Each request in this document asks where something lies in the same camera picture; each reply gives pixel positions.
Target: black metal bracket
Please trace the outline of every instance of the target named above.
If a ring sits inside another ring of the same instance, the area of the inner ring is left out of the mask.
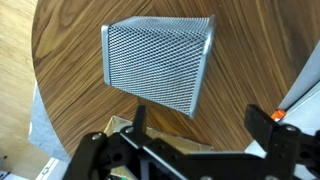
[[[108,138],[101,132],[86,135],[65,179],[104,179],[120,166],[137,179],[295,179],[296,163],[319,177],[320,131],[313,137],[279,125],[255,105],[246,109],[245,127],[267,152],[264,159],[243,153],[184,155],[145,134],[145,112],[139,106],[132,126]]]

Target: round wooden table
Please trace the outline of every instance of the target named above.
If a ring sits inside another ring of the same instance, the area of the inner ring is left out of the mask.
[[[129,16],[216,15],[213,51],[195,119],[103,81],[103,24]],[[147,104],[148,126],[212,145],[243,150],[248,103],[271,114],[320,39],[320,1],[41,0],[32,30],[34,69],[52,125],[69,154],[81,137],[113,115],[132,119]]]

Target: orange component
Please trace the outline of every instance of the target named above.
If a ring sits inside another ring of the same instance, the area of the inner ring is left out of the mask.
[[[277,109],[271,116],[274,121],[281,120],[286,115],[286,111],[283,109]]]

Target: metal mesh pencil holder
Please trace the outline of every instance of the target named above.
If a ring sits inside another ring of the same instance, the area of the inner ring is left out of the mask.
[[[214,25],[214,16],[138,16],[102,26],[105,83],[193,118]]]

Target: screw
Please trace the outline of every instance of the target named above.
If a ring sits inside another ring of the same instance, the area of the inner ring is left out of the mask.
[[[98,139],[100,139],[101,136],[102,136],[102,133],[97,133],[97,134],[92,136],[92,140],[94,140],[94,141],[98,140]]]
[[[131,133],[133,131],[133,127],[129,127],[128,129],[126,129],[126,133]]]
[[[213,180],[211,176],[202,176],[200,180]]]
[[[268,175],[264,178],[265,180],[279,180],[279,178],[272,176],[272,175]]]
[[[286,129],[288,130],[288,131],[296,131],[297,129],[295,128],[295,127],[293,127],[293,126],[286,126]]]

